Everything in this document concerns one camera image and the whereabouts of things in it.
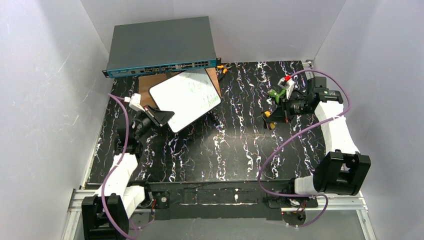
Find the white whiteboard black frame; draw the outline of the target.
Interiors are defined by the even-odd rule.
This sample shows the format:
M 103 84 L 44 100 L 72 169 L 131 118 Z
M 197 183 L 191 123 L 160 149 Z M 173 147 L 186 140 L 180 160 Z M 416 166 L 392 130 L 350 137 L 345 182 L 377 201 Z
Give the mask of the white whiteboard black frame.
M 174 133 L 221 104 L 221 97 L 205 68 L 183 71 L 148 90 L 161 111 L 174 112 L 167 122 Z

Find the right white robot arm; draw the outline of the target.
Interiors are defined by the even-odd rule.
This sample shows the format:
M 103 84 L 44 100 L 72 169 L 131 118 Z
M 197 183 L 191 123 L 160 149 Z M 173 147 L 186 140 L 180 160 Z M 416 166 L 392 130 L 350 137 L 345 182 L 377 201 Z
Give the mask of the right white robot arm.
M 351 138 L 344 116 L 342 94 L 328 89 L 325 77 L 309 79 L 306 93 L 300 93 L 299 97 L 292 96 L 295 82 L 289 75 L 281 78 L 278 85 L 281 92 L 272 89 L 268 93 L 277 108 L 261 114 L 264 128 L 272 130 L 277 123 L 288 124 L 296 116 L 314 114 L 321 123 L 325 143 L 325 156 L 312 175 L 293 178 L 283 194 L 358 194 L 371 167 L 371 160 L 360 153 Z

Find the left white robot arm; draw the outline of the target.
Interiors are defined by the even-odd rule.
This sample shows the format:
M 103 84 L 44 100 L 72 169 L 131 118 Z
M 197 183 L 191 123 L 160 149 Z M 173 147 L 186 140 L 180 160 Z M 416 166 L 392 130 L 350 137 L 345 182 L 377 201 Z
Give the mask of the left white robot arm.
M 153 128 L 166 125 L 173 111 L 144 106 L 133 120 L 124 113 L 124 127 L 117 129 L 112 166 L 101 186 L 81 203 L 83 235 L 86 240 L 135 239 L 130 235 L 131 216 L 146 198 L 142 185 L 129 185 L 143 149 L 141 138 Z

